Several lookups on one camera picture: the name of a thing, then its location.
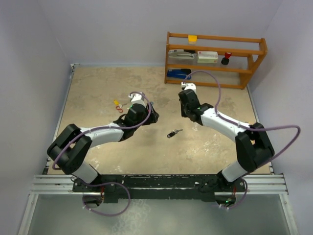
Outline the silver key black tag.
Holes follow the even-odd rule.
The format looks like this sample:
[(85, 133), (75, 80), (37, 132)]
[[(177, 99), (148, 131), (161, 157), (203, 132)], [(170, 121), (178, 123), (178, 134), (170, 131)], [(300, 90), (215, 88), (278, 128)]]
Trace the silver key black tag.
[(175, 133), (175, 134), (177, 134), (178, 132), (181, 132), (183, 129), (175, 129), (173, 132)]

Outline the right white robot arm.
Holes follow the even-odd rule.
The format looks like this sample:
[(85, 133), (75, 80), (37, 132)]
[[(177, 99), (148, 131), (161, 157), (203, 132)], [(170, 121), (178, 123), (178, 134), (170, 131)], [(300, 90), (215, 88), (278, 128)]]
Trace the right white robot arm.
[(210, 127), (235, 143), (237, 160), (217, 174), (220, 190), (230, 191), (237, 179), (254, 172), (274, 156), (274, 149), (267, 133), (257, 132), (257, 129), (263, 128), (260, 123), (240, 126), (234, 119), (231, 119), (230, 123), (225, 120), (229, 117), (218, 116), (212, 105), (200, 104), (192, 89), (179, 92), (179, 100), (182, 117), (189, 118), (201, 126)]

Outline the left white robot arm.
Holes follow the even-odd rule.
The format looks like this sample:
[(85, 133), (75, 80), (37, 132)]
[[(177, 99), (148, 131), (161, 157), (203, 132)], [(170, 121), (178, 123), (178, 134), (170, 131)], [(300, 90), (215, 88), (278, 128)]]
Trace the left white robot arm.
[(109, 142), (121, 142), (132, 137), (142, 125), (154, 124), (159, 114), (152, 104), (134, 104), (126, 114), (104, 126), (79, 128), (69, 124), (47, 149), (48, 156), (66, 175), (83, 180), (84, 187), (95, 192), (101, 181), (98, 171), (85, 161), (88, 151)]

